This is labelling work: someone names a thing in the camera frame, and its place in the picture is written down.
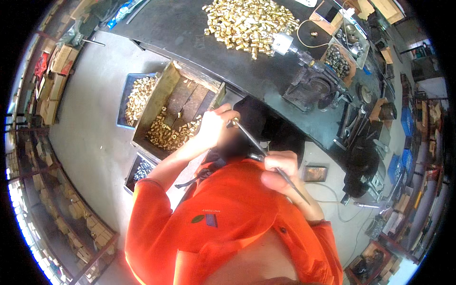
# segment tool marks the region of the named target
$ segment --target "workbench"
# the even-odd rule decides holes
[[[315,8],[309,8],[294,0],[277,0],[277,3],[288,8],[295,18],[306,20]],[[298,71],[298,58],[293,54],[268,57],[260,54],[252,60],[249,53],[227,50],[223,43],[217,42],[213,35],[205,36],[207,13],[202,6],[212,3],[211,0],[154,0],[149,2],[127,25],[128,15],[112,30],[107,26],[101,31],[111,32],[132,40],[142,49],[147,49],[165,57],[183,62],[223,81],[228,89],[242,96],[252,95],[268,104],[285,119],[306,133],[330,156],[337,159],[331,149],[337,148],[333,142],[342,120],[344,104],[336,109],[321,112],[317,108],[310,113],[303,113],[294,105],[285,101],[281,94],[287,89]],[[310,32],[317,32],[317,37]],[[314,22],[306,22],[300,29],[301,39],[309,46],[328,43],[331,36]],[[299,49],[309,50],[311,55],[320,59],[327,46],[307,49],[299,43],[296,32],[293,44]],[[377,73],[366,75],[357,69],[350,93],[356,97],[355,86],[363,82],[377,96],[381,94]]]

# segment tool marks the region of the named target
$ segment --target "shirt logo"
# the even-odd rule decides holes
[[[192,219],[191,223],[199,223],[206,218],[206,225],[218,228],[217,216],[215,214],[198,215]]]

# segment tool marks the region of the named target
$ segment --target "screwdriver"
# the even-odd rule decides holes
[[[234,118],[233,119],[233,124],[236,124],[238,125],[238,127],[241,129],[241,131],[243,131],[245,133],[245,135],[249,138],[249,140],[255,145],[255,147],[261,151],[261,153],[264,155],[264,156],[268,156],[268,153],[260,146],[259,142],[257,142],[257,140],[239,123],[239,119],[238,118]],[[283,171],[281,170],[280,168],[276,168],[277,172],[280,173],[280,175],[282,175],[282,177],[285,179],[285,181],[287,181],[287,183],[291,186],[291,188],[293,188],[298,194],[299,196],[301,196],[301,198],[304,199],[304,201],[307,202],[307,204],[310,205],[309,201],[306,199],[306,197],[304,197],[304,195],[298,190],[298,188],[296,187],[296,185],[293,183],[293,181],[291,181],[290,177]]]

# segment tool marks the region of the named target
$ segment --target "brass fitting pile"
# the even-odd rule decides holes
[[[152,95],[154,86],[155,78],[153,77],[144,77],[133,82],[133,88],[128,96],[127,110],[125,111],[125,118],[129,126],[133,126],[135,121],[141,116],[147,99]]]
[[[253,59],[273,54],[273,34],[288,28],[290,35],[299,25],[290,10],[271,0],[214,0],[202,9],[208,13],[205,35],[214,34],[227,49],[249,52]]]
[[[202,118],[201,115],[198,115],[196,121],[179,127],[179,130],[172,130],[170,126],[165,124],[166,107],[162,107],[161,110],[160,115],[150,126],[146,138],[157,147],[174,152],[195,135]]]

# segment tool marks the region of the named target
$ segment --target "wooden box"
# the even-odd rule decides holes
[[[205,111],[218,108],[224,96],[225,83],[214,80],[180,62],[169,62],[157,79],[155,89],[136,124],[132,145],[146,155],[151,154],[158,160],[165,159],[169,153],[159,149],[146,138],[161,108],[167,107],[165,123],[177,129]],[[181,118],[177,117],[179,112],[182,113]]]

